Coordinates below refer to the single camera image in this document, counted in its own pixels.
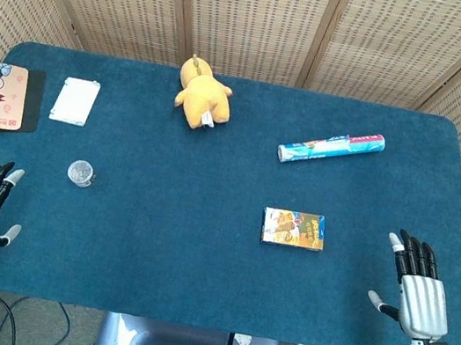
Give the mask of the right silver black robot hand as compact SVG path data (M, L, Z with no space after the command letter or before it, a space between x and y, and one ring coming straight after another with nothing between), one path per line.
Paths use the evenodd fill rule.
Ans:
M368 291L369 300L412 340L438 341L448 334L448 314L434 250L405 230L389 233L388 238L396 264L399 307L386 303L374 290Z

